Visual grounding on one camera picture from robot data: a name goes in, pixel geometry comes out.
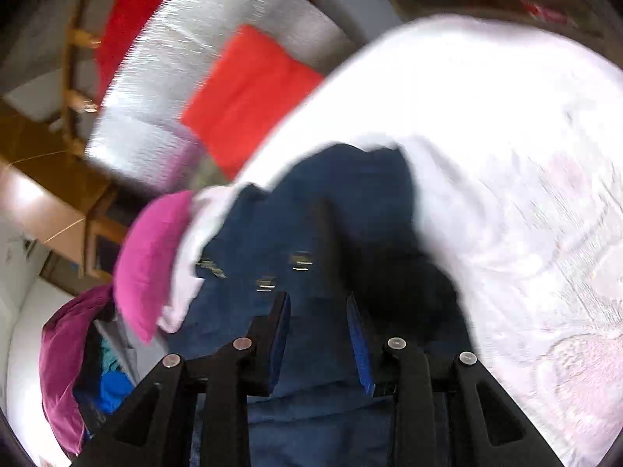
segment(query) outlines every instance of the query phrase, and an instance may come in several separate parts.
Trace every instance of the pink object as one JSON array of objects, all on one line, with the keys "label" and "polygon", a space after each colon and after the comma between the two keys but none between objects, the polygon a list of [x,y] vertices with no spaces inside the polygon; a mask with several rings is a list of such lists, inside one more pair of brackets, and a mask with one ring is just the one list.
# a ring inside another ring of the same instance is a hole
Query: pink object
[{"label": "pink object", "polygon": [[82,447],[84,421],[74,399],[86,332],[93,318],[111,300],[112,286],[98,286],[62,306],[44,325],[39,353],[43,412],[54,437],[68,453]]},{"label": "pink object", "polygon": [[192,191],[165,195],[140,213],[114,267],[114,300],[124,320],[144,343],[154,337],[169,301],[171,272],[190,222]]}]

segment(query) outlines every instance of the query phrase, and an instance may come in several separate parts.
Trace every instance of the red cloth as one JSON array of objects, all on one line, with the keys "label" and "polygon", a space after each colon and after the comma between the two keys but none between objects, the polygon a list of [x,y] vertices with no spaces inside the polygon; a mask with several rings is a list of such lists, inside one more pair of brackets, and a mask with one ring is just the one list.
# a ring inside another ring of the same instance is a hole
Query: red cloth
[{"label": "red cloth", "polygon": [[272,39],[241,26],[181,121],[233,179],[264,137],[322,82]]},{"label": "red cloth", "polygon": [[112,286],[97,286],[62,306],[41,333],[39,382],[46,419],[61,447],[77,455],[84,421],[74,399],[91,321],[112,300]]},{"label": "red cloth", "polygon": [[114,74],[145,23],[163,0],[115,0],[102,43],[95,53],[99,69],[98,95],[104,97]]}]

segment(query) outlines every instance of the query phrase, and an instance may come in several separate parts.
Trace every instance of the white bedsheet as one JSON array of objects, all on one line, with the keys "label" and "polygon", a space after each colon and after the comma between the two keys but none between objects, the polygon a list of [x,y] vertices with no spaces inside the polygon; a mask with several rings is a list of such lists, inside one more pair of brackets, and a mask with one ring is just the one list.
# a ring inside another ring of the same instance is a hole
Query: white bedsheet
[{"label": "white bedsheet", "polygon": [[[623,426],[622,129],[623,73],[599,55],[439,16],[333,73],[230,191],[270,189],[336,142],[402,146],[415,227],[459,287],[481,361],[565,465],[593,466]],[[187,233],[195,257],[212,216]]]}]

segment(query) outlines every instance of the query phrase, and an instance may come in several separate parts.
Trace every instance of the pink pillow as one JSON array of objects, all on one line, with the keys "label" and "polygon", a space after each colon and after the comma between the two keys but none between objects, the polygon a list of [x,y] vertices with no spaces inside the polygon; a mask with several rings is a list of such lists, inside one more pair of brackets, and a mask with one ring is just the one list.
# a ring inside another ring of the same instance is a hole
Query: pink pillow
[{"label": "pink pillow", "polygon": [[132,224],[114,266],[114,301],[123,319],[144,343],[156,333],[169,301],[171,273],[191,218],[193,191],[151,202]]}]

